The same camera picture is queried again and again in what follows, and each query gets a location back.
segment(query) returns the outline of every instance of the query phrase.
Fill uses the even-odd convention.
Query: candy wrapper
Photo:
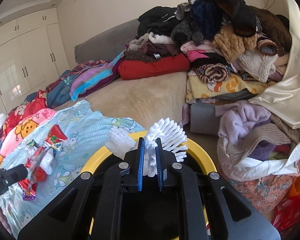
[[[47,174],[52,174],[53,168],[57,166],[54,159],[55,153],[61,151],[62,141],[66,140],[58,125],[54,125],[48,133],[44,143],[40,146],[32,140],[26,146],[26,168],[28,168],[29,176],[18,182],[23,189],[23,200],[34,200],[36,198],[35,190],[38,182],[45,181]]]

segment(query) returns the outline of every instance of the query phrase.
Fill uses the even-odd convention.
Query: red pillow
[[[188,71],[189,69],[190,62],[181,53],[174,57],[166,57],[148,63],[137,60],[124,60],[120,63],[118,72],[122,79],[130,80]]]

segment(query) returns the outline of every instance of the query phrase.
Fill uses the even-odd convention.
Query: black mount
[[[160,139],[156,143],[158,193],[177,194],[180,240],[209,239],[203,206],[212,240],[280,240],[278,231],[217,172],[196,173],[163,150]],[[140,138],[138,149],[127,152],[123,162],[96,175],[81,173],[20,231],[18,240],[119,240],[122,199],[141,194],[143,159]]]

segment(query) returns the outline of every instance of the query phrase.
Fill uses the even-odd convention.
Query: white plastic bag
[[[246,157],[235,166],[232,165],[229,155],[226,154],[227,145],[227,138],[220,137],[217,144],[217,154],[223,172],[233,180],[254,180],[270,174],[300,175],[300,169],[297,166],[297,162],[300,160],[300,142],[293,149],[288,159],[263,162]]]

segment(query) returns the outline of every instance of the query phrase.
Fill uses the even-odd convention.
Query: white satin fabric
[[[250,103],[264,106],[291,128],[300,128],[300,9],[295,0],[286,0],[289,8],[292,47],[282,81],[267,88]]]

